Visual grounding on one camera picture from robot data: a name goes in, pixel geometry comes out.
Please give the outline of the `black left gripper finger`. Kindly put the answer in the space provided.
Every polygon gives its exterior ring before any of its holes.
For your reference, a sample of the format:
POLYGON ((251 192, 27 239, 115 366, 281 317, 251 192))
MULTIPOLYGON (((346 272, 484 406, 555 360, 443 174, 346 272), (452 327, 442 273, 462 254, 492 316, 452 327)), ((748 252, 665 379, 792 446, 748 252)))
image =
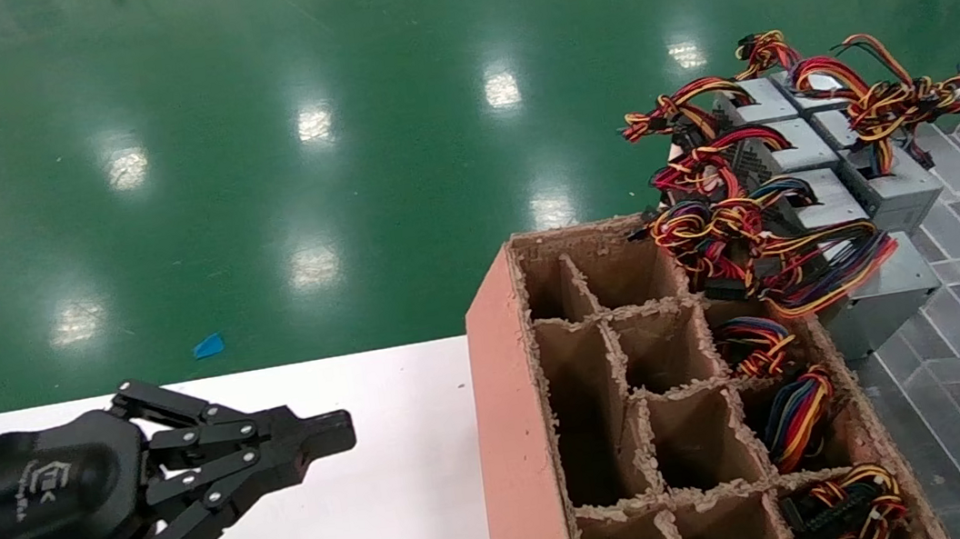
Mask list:
POLYGON ((307 445, 230 454, 152 484, 147 502, 165 528, 146 539, 220 539, 263 496, 301 484, 311 454, 307 445))
POLYGON ((207 467, 230 455, 271 451, 278 463, 298 464, 349 452, 357 442, 346 410, 298 417, 286 406, 239 411, 145 381, 123 383, 108 413, 123 421, 161 426, 146 441, 148 456, 166 470, 207 467))

